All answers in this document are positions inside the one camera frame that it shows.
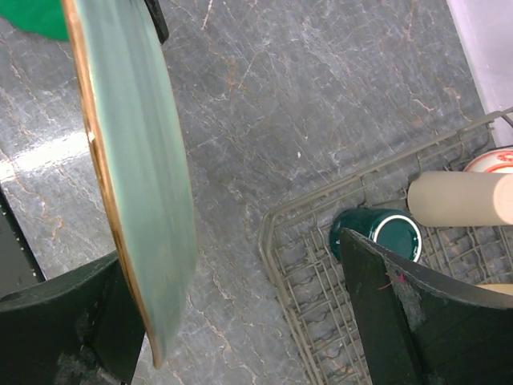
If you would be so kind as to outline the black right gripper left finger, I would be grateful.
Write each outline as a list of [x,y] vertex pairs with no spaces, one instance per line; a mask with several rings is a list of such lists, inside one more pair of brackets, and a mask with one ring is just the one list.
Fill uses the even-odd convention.
[[109,253],[1,299],[1,382],[129,384],[144,335]]

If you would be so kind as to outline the cream bird plate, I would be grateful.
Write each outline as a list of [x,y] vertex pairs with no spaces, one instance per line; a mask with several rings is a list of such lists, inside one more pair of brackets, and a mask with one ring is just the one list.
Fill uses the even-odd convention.
[[513,295],[513,284],[479,284],[478,287],[485,289],[485,290],[491,290],[496,293],[506,294],[506,295]]

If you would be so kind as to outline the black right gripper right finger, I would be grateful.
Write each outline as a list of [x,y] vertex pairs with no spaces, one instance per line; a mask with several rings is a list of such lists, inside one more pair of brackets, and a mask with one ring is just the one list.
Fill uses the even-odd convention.
[[374,384],[510,384],[512,297],[343,229],[341,264]]

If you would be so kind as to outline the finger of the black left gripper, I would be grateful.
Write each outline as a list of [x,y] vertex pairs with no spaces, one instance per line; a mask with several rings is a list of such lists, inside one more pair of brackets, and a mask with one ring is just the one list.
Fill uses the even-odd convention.
[[168,26],[160,6],[160,1],[145,0],[144,2],[148,8],[160,43],[165,43],[168,40]]

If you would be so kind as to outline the mint green flower plate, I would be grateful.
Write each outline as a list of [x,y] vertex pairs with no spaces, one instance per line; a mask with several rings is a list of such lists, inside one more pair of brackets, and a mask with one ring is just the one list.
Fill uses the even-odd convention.
[[164,53],[143,1],[65,1],[84,126],[123,275],[155,367],[196,269],[192,188]]

